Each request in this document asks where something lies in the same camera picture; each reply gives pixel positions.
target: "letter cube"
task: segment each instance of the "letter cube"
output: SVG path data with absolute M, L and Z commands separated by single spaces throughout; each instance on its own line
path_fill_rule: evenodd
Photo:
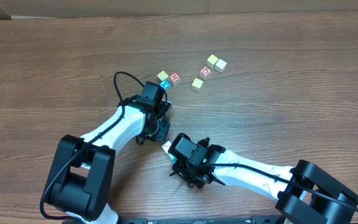
M 168 80 L 164 80 L 164 81 L 160 82 L 160 86 L 164 90 L 169 90 L 169 88 L 171 88 L 171 83 L 169 83 Z
M 196 90 L 196 91 L 200 91 L 201 86 L 203 85 L 204 81 L 199 80 L 198 78 L 194 79 L 193 84 L 191 85 L 191 88 Z
M 169 76 L 169 82 L 173 86 L 176 86 L 180 83 L 180 76 L 176 72 L 172 73 L 172 75 Z
M 168 78 L 168 74 L 166 72 L 162 71 L 157 75 L 157 77 L 159 79 L 159 82 L 162 82 Z
M 227 63 L 224 60 L 219 59 L 218 62 L 216 62 L 216 64 L 215 64 L 215 69 L 218 72 L 222 73 L 223 70 L 226 68 L 226 65 L 227 65 Z
M 204 66 L 201 70 L 200 70 L 200 77 L 203 78 L 203 80 L 206 80 L 209 75 L 211 74 L 211 69 L 209 69 L 207 66 Z
M 216 62 L 218 62 L 218 58 L 215 56 L 215 55 L 211 55 L 209 56 L 209 58 L 207 59 L 206 61 L 206 64 L 211 67 L 211 68 L 214 68 Z

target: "white plastic part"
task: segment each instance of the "white plastic part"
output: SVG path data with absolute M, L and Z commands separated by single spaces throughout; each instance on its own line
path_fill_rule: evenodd
M 111 118 L 94 131 L 82 135 L 81 138 L 83 138 L 85 142 L 92 140 L 100 132 L 104 131 L 107 127 L 116 122 L 121 113 L 122 107 L 120 106 Z M 114 149 L 117 154 L 129 140 L 143 131 L 144 124 L 145 114 L 143 112 L 131 106 L 125 106 L 125 115 L 120 122 L 118 122 L 115 127 L 102 136 L 102 138 L 96 140 L 93 144 L 95 146 L 108 146 L 110 149 Z M 89 164 L 82 164 L 82 167 L 90 169 L 91 166 Z
M 67 212 L 67 214 L 80 218 L 86 224 L 116 224 L 118 222 L 118 214 L 111 210 L 108 204 L 104 206 L 102 214 L 100 214 L 99 218 L 92 222 L 86 221 L 81 216 L 71 212 Z
M 292 174 L 290 173 L 290 169 L 293 168 L 292 166 L 271 166 L 263 164 L 261 162 L 252 161 L 238 156 L 228 149 L 226 149 L 225 152 L 219 156 L 215 163 L 244 164 L 262 170 L 266 173 L 277 175 L 286 180 L 290 180 L 292 177 Z M 278 192 L 284 191 L 287 187 L 286 183 L 274 181 L 272 178 L 241 167 L 215 167 L 213 175 L 226 185 L 245 187 L 271 198 L 274 201 L 278 200 Z

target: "yellow block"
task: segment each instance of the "yellow block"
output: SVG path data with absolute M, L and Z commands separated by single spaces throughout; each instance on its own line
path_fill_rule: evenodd
M 199 80 L 198 78 L 195 78 L 193 84 L 191 85 L 191 88 L 196 91 L 199 91 L 201 86 L 203 85 L 203 83 L 204 83 L 204 81 Z
M 158 79 L 162 81 L 166 80 L 168 78 L 168 74 L 164 71 L 160 72 L 158 75 L 157 75 Z
M 214 68 L 214 66 L 215 66 L 216 62 L 218 62 L 218 60 L 219 60 L 219 59 L 217 58 L 217 56 L 211 55 L 211 56 L 209 56 L 209 58 L 207 59 L 206 64 L 207 64 L 209 67 Z

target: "blue cube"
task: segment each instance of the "blue cube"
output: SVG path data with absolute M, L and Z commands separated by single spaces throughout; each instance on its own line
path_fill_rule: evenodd
M 171 83 L 168 80 L 164 80 L 160 82 L 160 86 L 164 88 L 164 90 L 169 90 L 169 88 L 171 88 Z

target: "red block with white letter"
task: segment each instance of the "red block with white letter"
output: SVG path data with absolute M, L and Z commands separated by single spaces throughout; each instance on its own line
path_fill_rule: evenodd
M 180 76 L 176 72 L 172 73 L 172 75 L 169 76 L 169 82 L 173 86 L 176 86 L 180 83 Z
M 203 80 L 206 80 L 209 75 L 211 74 L 211 69 L 209 69 L 207 66 L 204 66 L 201 70 L 200 70 L 200 77 L 203 78 Z

